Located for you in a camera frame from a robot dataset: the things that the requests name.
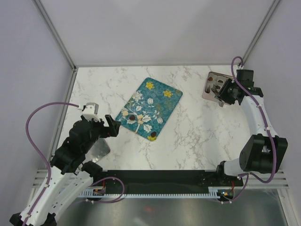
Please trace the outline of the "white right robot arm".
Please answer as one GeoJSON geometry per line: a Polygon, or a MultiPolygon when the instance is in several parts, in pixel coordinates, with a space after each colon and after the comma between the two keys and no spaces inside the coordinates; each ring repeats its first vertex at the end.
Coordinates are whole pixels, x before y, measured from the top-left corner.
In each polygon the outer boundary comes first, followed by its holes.
{"type": "Polygon", "coordinates": [[[267,180],[256,176],[263,183],[270,182],[279,170],[288,142],[286,138],[279,137],[273,129],[265,110],[261,89],[242,89],[228,79],[216,97],[230,105],[238,102],[245,113],[251,134],[238,158],[219,165],[223,169],[215,173],[216,183],[225,186],[231,182],[232,176],[254,176],[255,172],[270,174],[267,180]]]}

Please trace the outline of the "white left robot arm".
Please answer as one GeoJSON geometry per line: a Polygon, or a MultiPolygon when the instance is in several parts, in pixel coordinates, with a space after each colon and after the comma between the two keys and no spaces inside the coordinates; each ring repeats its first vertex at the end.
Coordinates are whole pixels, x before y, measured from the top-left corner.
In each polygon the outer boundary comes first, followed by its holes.
{"type": "Polygon", "coordinates": [[[105,116],[103,120],[74,123],[68,137],[56,150],[48,166],[48,174],[31,203],[20,213],[13,214],[14,226],[55,226],[59,214],[87,187],[103,180],[102,167],[86,158],[86,154],[100,138],[116,137],[121,123],[105,116]]]}

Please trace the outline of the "metal tin lid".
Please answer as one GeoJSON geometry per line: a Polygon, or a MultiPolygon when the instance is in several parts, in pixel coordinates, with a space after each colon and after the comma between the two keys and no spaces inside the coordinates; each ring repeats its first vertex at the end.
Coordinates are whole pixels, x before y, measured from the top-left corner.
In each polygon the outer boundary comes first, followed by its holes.
{"type": "Polygon", "coordinates": [[[108,146],[107,142],[104,138],[98,139],[91,149],[86,154],[85,161],[92,161],[94,163],[100,161],[105,156],[110,153],[110,147],[108,146]]]}

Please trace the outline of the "metal tongs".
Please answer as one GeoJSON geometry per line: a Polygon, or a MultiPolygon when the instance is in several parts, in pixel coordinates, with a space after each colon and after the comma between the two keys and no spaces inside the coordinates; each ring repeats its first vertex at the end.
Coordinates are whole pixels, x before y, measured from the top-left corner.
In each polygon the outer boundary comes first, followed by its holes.
{"type": "Polygon", "coordinates": [[[224,102],[221,100],[221,98],[219,97],[219,92],[216,88],[215,85],[213,85],[211,87],[211,91],[214,93],[214,98],[217,100],[217,103],[220,107],[223,107],[224,106],[224,102]]]}

